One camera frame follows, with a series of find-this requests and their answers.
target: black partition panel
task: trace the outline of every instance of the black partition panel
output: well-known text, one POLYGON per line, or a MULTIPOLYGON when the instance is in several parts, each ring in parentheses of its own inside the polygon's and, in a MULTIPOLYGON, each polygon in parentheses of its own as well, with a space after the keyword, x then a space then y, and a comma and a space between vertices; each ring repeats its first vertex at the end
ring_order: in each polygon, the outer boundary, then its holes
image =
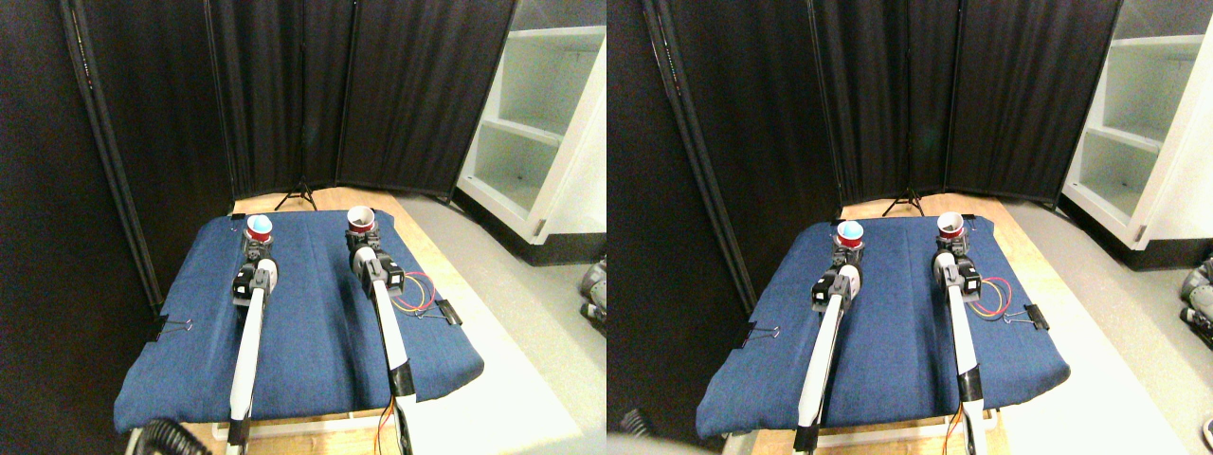
POLYGON ((964 1, 949 188, 1054 201, 1120 1, 964 1))
POLYGON ((842 200, 896 195, 910 158, 907 4, 818 0, 811 7, 842 200))
POLYGON ((811 6, 843 204, 943 189, 959 1, 811 6))
POLYGON ((124 447, 113 406, 150 319, 59 4, 0 4, 0 453, 124 447))
MULTIPOLYGON (((298 182, 301 12, 297 0, 210 2, 215 72, 237 198, 285 190, 298 182)), ((203 56, 198 57, 199 66, 204 64, 203 56)), ((331 161, 331 150, 317 152, 307 161, 331 161)), ((331 181, 331 175, 308 177, 331 181)))
POLYGON ((104 96, 135 209, 167 292, 207 220, 227 214, 232 176, 203 2, 82 4, 93 90, 104 96))
POLYGON ((947 157, 961 0, 909 2, 910 150, 906 184, 919 194, 939 192, 947 157))
POLYGON ((449 195, 513 1, 360 4, 337 182, 449 195))
POLYGON ((839 206, 809 11, 801 0, 671 1, 667 11, 706 178, 761 295, 801 231, 839 206))
POLYGON ((632 409, 665 438, 695 436, 695 408, 746 322, 691 174, 638 1, 609 5, 606 206, 615 302, 606 362, 611 431, 632 409))

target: blue denim cloth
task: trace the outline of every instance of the blue denim cloth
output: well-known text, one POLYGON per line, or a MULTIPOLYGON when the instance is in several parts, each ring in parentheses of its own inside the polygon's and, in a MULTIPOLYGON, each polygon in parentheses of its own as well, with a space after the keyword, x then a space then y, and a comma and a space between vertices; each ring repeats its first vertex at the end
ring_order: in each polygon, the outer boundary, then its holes
MULTIPOLYGON (((952 330, 930 263, 936 250, 935 218, 859 222, 867 243, 860 265, 864 281, 839 328, 822 425, 955 414, 959 397, 952 330)), ((978 272, 1007 279, 1014 294, 1008 312, 1024 311, 1031 301, 993 239, 993 223, 979 217, 966 226, 970 228, 969 257, 978 272)), ((750 319, 759 328, 779 326, 781 332, 729 354, 699 405, 701 437, 796 428, 797 402, 822 315, 810 309, 809 290, 830 266, 831 234, 828 223, 818 223, 796 239, 750 319)), ((997 307, 997 300, 989 286, 983 290, 986 308, 997 307)), ((1041 306, 1046 317, 1048 303, 1041 306)), ((1070 377, 1070 365, 1047 331, 1031 324, 984 322, 967 313, 987 409, 1027 402, 1070 377)))
MULTIPOLYGON (((252 417, 284 419, 382 408, 388 403, 387 362, 378 319, 353 272, 346 246, 346 212, 267 214, 274 223, 272 256, 278 286, 266 307, 252 417)), ((405 271, 421 271, 394 220, 376 212, 383 250, 405 271)), ((161 314, 193 320, 193 330, 165 334, 143 346, 114 402, 119 432, 153 417, 226 421, 243 318, 232 305, 232 279, 243 263, 245 220, 215 218, 189 251, 161 314)), ((416 305, 406 280, 404 297, 416 305)), ((460 302, 451 302, 459 309, 460 302)), ((429 314, 440 314, 437 309, 429 314)), ((445 319, 397 322, 412 366, 417 399, 434 399, 484 371, 484 359, 463 329, 445 319)))

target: gray floor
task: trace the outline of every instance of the gray floor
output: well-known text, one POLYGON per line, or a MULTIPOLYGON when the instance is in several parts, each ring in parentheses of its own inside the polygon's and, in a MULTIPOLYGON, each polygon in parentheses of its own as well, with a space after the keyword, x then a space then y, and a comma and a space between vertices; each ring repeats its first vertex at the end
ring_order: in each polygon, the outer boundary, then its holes
POLYGON ((416 195, 404 210, 446 255, 587 434, 606 428, 606 339, 577 313, 590 267, 531 267, 457 206, 416 195))
POLYGON ((1184 307, 1179 284, 1189 271, 1133 272, 1064 215, 1032 203, 1003 204, 1120 351, 1188 450, 1209 453, 1200 427, 1213 416, 1213 352, 1178 317, 1184 307))

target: black corrugated hose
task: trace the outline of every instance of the black corrugated hose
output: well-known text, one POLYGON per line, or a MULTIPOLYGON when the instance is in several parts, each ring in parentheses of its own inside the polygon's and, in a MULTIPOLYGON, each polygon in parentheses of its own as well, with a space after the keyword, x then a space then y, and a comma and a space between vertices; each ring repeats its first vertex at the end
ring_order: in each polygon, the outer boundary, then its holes
POLYGON ((211 455, 188 430, 165 419, 153 419, 135 442, 135 455, 211 455))

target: red and white cup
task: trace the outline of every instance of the red and white cup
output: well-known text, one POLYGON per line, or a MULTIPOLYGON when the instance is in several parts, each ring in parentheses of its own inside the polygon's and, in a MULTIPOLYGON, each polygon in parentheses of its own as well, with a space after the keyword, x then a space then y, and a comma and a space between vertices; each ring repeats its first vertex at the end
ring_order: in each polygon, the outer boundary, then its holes
POLYGON ((250 239, 257 241, 269 240, 269 233, 274 231, 274 223, 269 222, 269 217, 264 215, 254 215, 249 217, 247 228, 245 234, 250 239))
POLYGON ((349 222, 349 232, 361 234, 375 228, 375 210, 365 205, 355 206, 346 214, 346 221, 349 222))
POLYGON ((864 244, 864 227, 854 221, 838 223, 838 244, 847 248, 856 248, 864 244))
POLYGON ((955 211, 946 212, 939 216, 935 221, 935 226, 939 227, 939 237, 945 239, 953 239, 964 233, 964 217, 955 211))

